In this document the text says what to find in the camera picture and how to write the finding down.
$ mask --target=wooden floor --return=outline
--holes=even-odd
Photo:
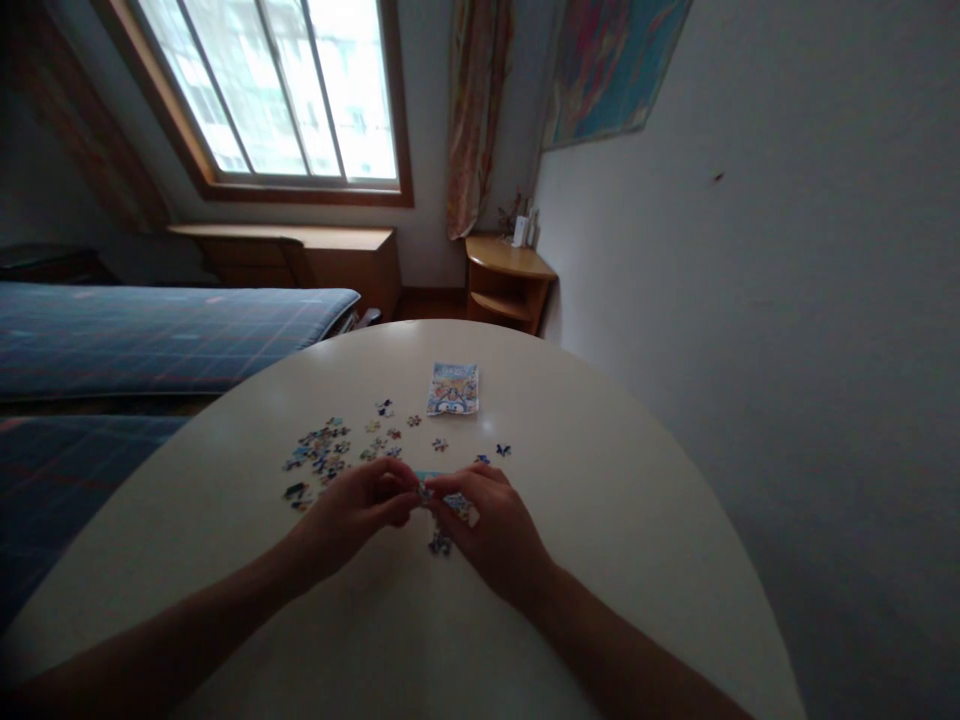
[[[467,316],[465,297],[425,297],[422,294],[404,293],[397,304],[394,321],[398,320],[463,320]]]

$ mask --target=finger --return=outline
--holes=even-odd
[[[503,470],[500,468],[495,468],[493,465],[487,465],[486,463],[474,463],[467,468],[470,472],[475,472],[477,475],[483,475],[485,478],[489,478],[494,482],[498,482],[501,485],[509,485],[510,481],[507,479],[507,476],[504,475]]]
[[[427,480],[424,485],[438,498],[463,493],[463,496],[482,512],[487,506],[487,494],[483,486],[486,482],[488,482],[487,478],[481,475],[461,470],[452,475],[440,475]]]
[[[417,474],[409,465],[392,457],[382,457],[362,466],[363,477],[367,480],[383,477],[386,474],[397,478],[400,485],[409,490],[416,490],[420,485]]]
[[[420,496],[416,493],[403,493],[392,497],[385,503],[374,505],[367,510],[367,517],[374,530],[379,530],[396,522],[403,522],[410,511],[420,506]]]
[[[390,523],[390,524],[393,525],[393,527],[401,528],[401,527],[403,527],[404,525],[406,525],[408,522],[410,522],[410,513],[407,513],[407,516],[406,516],[405,518],[403,518],[402,520],[394,520],[394,521],[393,521],[392,523]]]
[[[386,473],[380,477],[371,478],[367,484],[368,497],[371,505],[386,502],[394,495],[411,492],[411,488],[402,478],[393,473]]]
[[[427,509],[433,513],[443,531],[453,539],[457,547],[469,558],[473,554],[476,542],[470,526],[458,518],[450,509],[450,506],[442,500],[428,500]]]

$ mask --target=curtain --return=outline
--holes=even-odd
[[[53,128],[121,229],[165,228],[163,196],[43,3],[15,2],[5,15],[8,84]]]
[[[450,180],[447,235],[465,237],[490,193],[507,55],[511,0],[457,0],[450,47]]]

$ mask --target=window pane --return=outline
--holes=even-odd
[[[315,175],[340,175],[326,105],[310,50],[300,0],[267,0],[267,19],[280,50],[300,135]]]
[[[186,6],[254,171],[306,175],[254,0],[186,0]]]
[[[347,177],[395,180],[377,2],[309,2]]]
[[[237,146],[176,0],[141,0],[140,7],[213,152],[217,166],[226,172],[248,172],[243,153]]]

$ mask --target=poster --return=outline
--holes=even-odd
[[[693,0],[569,0],[543,147],[646,124]]]

